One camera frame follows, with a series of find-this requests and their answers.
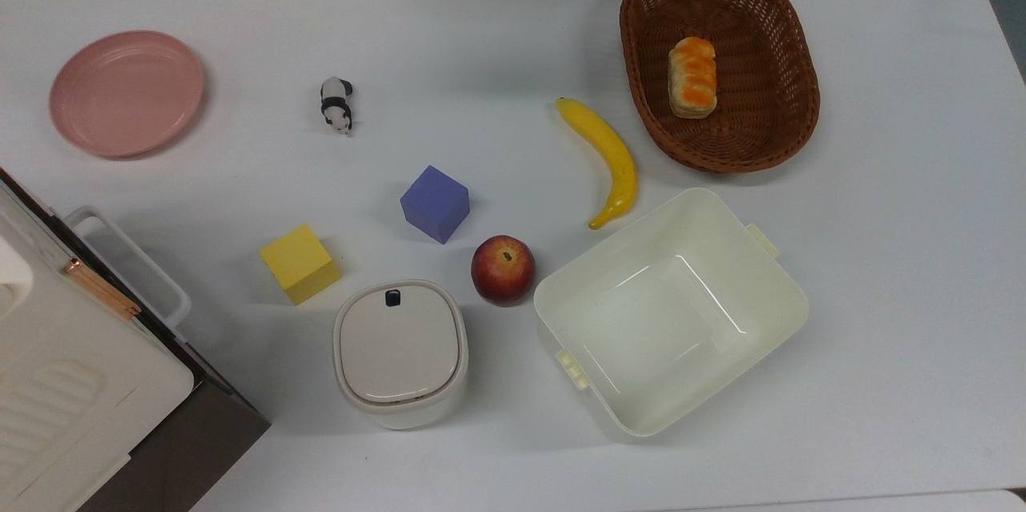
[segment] purple cube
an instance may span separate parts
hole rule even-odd
[[[445,243],[470,213],[470,192],[429,165],[399,203],[407,222],[437,242]]]

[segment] toy panda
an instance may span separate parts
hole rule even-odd
[[[346,96],[353,94],[353,84],[339,78],[328,78],[321,85],[321,113],[324,121],[339,133],[349,134],[353,113]]]

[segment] white plastic container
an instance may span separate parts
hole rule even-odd
[[[606,434],[652,436],[808,317],[777,249],[690,189],[543,279],[538,332]]]
[[[467,387],[463,315],[432,282],[393,282],[356,293],[339,311],[332,343],[339,389],[385,428],[435,422]]]
[[[77,510],[195,385],[152,333],[62,272],[72,255],[0,187],[4,512]]]

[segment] container lid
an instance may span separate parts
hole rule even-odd
[[[339,360],[345,385],[371,403],[419,399],[457,371],[456,312],[429,282],[386,284],[343,308]]]

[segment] yellow cube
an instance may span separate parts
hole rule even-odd
[[[294,305],[311,300],[342,277],[309,224],[264,246],[260,255]]]

